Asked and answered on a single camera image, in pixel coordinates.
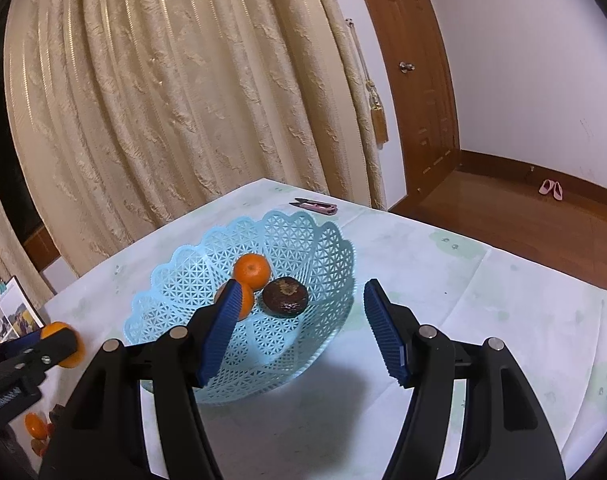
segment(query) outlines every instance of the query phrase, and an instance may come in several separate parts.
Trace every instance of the wooden floor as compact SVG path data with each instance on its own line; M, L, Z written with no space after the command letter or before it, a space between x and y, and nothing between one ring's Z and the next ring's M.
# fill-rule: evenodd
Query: wooden floor
M607 289L607 207L591 200L455 171L410 216Z

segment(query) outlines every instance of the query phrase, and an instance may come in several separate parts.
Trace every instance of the door panel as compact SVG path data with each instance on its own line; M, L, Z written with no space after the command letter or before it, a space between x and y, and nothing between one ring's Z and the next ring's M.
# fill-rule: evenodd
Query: door panel
M408 197L420 202L456 167L459 134L450 69L430 0L365 0L392 89ZM415 66L403 73L400 62Z

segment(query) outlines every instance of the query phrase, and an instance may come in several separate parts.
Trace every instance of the thread snips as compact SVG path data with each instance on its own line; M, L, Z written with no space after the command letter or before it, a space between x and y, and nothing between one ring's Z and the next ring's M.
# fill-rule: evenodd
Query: thread snips
M337 214L337 204L317 202L316 200L309 200L307 198L295 198L295 200L296 202L291 202L290 205L315 213L321 213L322 215L332 216Z

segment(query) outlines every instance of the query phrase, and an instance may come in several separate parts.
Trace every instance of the table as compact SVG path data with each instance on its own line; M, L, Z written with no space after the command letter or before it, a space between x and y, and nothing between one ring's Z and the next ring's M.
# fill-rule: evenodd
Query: table
M32 408L65 404L100 345L125 340L122 328L152 269L183 244L198 244L215 225L238 216L289 214L295 197L328 198L260 180L158 229L55 296L47 319L82 335L88 350L74 370L56 367ZM480 344L502 338L541 402L570 477L607 430L607 291L476 240L341 200L330 219L355 247L355 304L327 350L301 377L267 394L200 413L227 480L254 478L378 479L394 449L411 391L388 377L363 313L363 284L378 278L391 301L453 340ZM311 213L317 223L328 217ZM453 471L465 381L454 387L453 410L440 476ZM166 476L152 395L142 391L146 445L153 472ZM34 466L22 418L13 427Z

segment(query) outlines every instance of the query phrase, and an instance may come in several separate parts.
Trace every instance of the picture of people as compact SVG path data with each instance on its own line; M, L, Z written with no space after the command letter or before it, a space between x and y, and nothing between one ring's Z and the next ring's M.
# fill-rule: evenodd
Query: picture of people
M16 278L0 294L0 342L17 339L43 327Z
M23 335L39 330L39 325L32 314L26 308L24 303L21 303L17 312L8 315L8 321L15 329L15 332L21 337Z

